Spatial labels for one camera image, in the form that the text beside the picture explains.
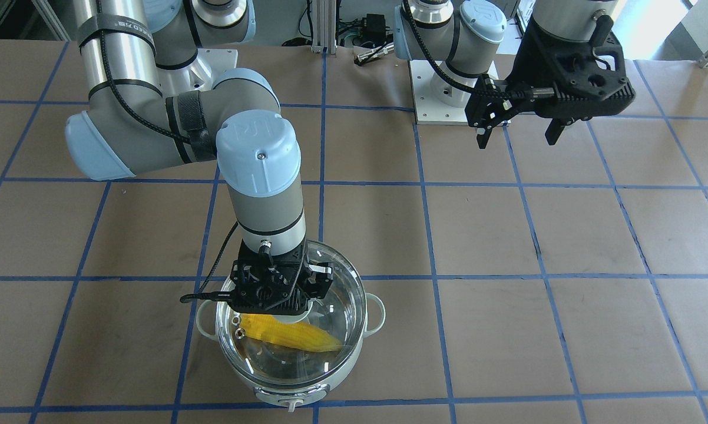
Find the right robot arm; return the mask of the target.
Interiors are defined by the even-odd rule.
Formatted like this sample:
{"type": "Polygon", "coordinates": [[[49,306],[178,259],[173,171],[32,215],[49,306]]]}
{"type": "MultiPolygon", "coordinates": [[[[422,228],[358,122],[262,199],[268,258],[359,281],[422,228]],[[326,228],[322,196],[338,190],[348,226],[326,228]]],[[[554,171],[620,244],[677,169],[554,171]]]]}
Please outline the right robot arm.
{"type": "Polygon", "coordinates": [[[68,119],[65,139],[80,171],[116,180],[216,160],[243,235],[234,287],[182,302],[305,314],[325,297],[333,267],[308,260],[295,130],[262,75],[200,57],[252,37],[252,3],[75,1],[74,12],[90,108],[68,119]]]}

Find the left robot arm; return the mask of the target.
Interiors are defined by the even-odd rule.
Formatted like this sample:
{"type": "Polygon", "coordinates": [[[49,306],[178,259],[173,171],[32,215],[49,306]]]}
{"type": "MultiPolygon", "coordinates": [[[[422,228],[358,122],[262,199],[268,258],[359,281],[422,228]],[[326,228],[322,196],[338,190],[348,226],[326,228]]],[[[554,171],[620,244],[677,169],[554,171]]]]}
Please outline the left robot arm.
{"type": "Polygon", "coordinates": [[[395,8],[395,54],[426,60],[434,89],[462,108],[479,148],[493,129],[522,112],[550,119],[548,145],[577,121],[618,115],[635,100],[615,1],[537,1],[510,74],[489,76],[507,19],[488,1],[403,1],[395,8]]]}

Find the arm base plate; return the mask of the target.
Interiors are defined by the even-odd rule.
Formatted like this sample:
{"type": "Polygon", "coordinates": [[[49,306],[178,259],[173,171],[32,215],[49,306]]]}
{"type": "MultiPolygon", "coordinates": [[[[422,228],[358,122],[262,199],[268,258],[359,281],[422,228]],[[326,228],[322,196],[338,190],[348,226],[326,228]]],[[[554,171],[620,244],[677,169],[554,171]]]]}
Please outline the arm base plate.
{"type": "Polygon", "coordinates": [[[211,90],[220,76],[236,67],[238,57],[236,49],[199,48],[195,59],[185,68],[185,88],[211,90]]]}
{"type": "Polygon", "coordinates": [[[426,60],[409,62],[416,123],[467,126],[470,94],[446,83],[426,60]]]}

